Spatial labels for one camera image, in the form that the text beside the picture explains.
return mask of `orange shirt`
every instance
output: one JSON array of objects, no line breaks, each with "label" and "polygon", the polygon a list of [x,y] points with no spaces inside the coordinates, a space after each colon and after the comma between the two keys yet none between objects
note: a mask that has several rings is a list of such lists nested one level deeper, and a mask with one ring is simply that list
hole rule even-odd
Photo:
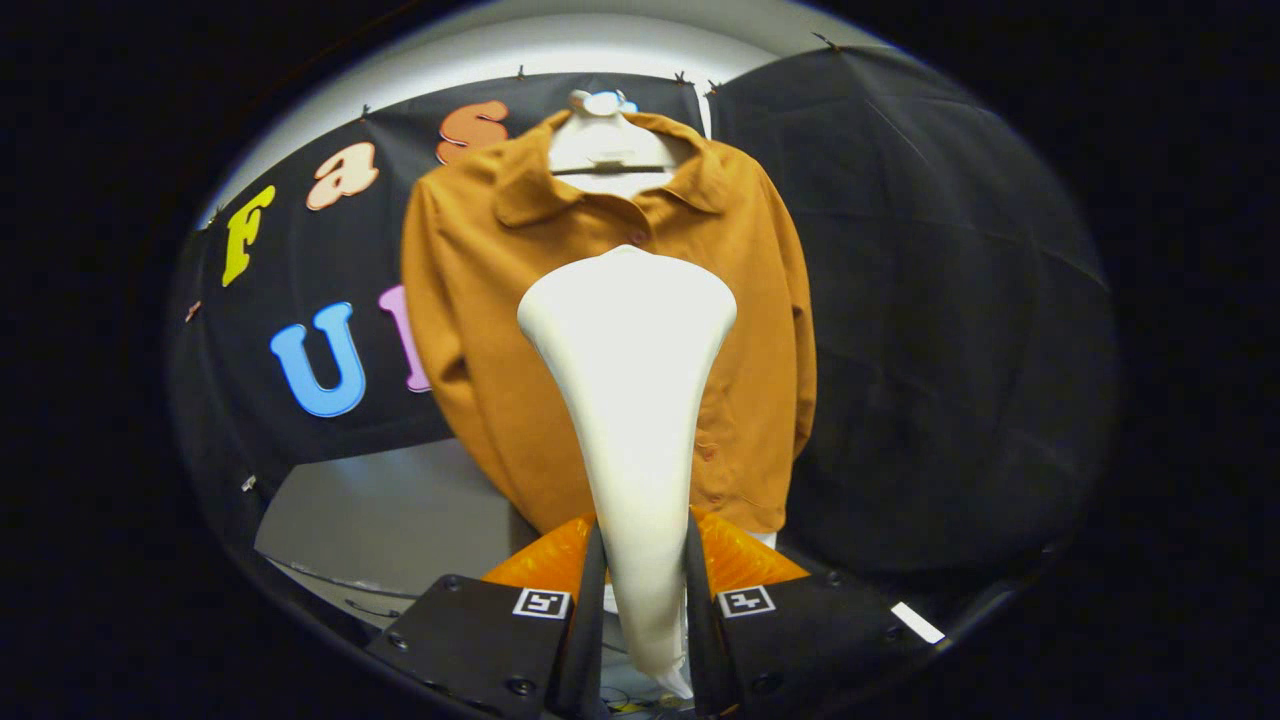
[{"label": "orange shirt", "polygon": [[402,274],[435,401],[539,532],[593,511],[568,409],[516,307],[547,273],[622,243],[686,260],[737,300],[698,414],[690,502],[745,530],[778,530],[817,395],[809,278],[782,199],[741,150],[649,113],[625,117],[692,143],[672,181],[630,200],[584,192],[548,167],[552,132],[568,115],[471,150],[413,186]]}]

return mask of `white tape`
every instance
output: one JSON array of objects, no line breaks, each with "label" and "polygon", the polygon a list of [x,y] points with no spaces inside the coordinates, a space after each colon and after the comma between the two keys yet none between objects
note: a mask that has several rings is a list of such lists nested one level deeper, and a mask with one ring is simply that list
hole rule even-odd
[{"label": "white tape", "polygon": [[924,638],[924,642],[929,644],[936,644],[938,641],[946,637],[942,634],[941,630],[931,625],[928,620],[920,618],[920,615],[916,611],[908,607],[905,602],[899,602],[897,605],[895,605],[892,612],[893,615],[897,615],[900,620],[906,623],[908,628],[911,628],[911,630],[915,634]]}]

